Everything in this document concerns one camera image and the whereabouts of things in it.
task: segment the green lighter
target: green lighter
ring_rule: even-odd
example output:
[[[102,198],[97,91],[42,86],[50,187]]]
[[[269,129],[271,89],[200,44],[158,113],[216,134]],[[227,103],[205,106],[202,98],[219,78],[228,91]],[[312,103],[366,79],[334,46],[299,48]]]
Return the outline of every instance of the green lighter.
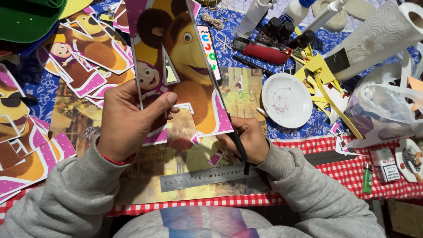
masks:
[[[371,194],[371,181],[373,177],[373,168],[370,164],[365,163],[363,168],[363,192]]]

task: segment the cigarette pack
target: cigarette pack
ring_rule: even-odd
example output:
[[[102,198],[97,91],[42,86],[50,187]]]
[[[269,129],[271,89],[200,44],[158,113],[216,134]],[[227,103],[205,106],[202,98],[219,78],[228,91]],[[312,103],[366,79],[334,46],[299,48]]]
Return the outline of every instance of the cigarette pack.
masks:
[[[391,182],[401,178],[390,149],[373,150],[370,155],[379,181]]]

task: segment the bear eye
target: bear eye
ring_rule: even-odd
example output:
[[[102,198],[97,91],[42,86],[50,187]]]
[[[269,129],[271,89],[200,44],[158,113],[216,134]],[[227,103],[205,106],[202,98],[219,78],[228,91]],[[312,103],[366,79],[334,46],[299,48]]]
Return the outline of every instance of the bear eye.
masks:
[[[186,33],[184,34],[184,40],[185,40],[186,42],[190,42],[190,41],[192,40],[192,35],[191,35],[191,33],[186,32]]]

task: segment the gray sweatshirt sleeve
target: gray sweatshirt sleeve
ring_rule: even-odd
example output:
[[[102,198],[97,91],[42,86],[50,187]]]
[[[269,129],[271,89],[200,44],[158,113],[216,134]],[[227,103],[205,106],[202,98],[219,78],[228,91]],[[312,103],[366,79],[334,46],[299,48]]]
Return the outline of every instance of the gray sweatshirt sleeve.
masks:
[[[7,211],[1,237],[92,237],[113,206],[127,166],[107,161],[95,145],[81,158],[59,162],[45,186],[32,189]]]
[[[301,149],[268,142],[269,154],[257,168],[268,173],[273,190],[299,212],[302,222],[297,229],[314,238],[385,237],[368,204],[314,168]]]

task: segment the marker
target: marker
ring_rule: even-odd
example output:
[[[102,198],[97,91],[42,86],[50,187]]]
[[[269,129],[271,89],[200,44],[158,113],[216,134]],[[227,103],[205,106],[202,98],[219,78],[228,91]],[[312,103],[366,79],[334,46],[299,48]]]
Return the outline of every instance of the marker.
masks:
[[[237,55],[233,55],[233,56],[232,56],[232,58],[233,58],[234,60],[236,60],[236,61],[238,61],[238,62],[242,63],[242,64],[247,65],[247,66],[248,66],[248,67],[250,67],[250,68],[259,69],[259,70],[263,71],[263,74],[264,74],[266,77],[270,77],[270,76],[274,75],[274,73],[273,73],[272,71],[267,70],[267,69],[265,69],[265,68],[262,68],[262,67],[258,66],[257,64],[255,64],[255,63],[253,63],[253,62],[251,62],[251,61],[248,61],[248,60],[246,60],[246,59],[244,59],[244,58],[242,58],[242,57],[239,57],[239,56],[237,56]]]

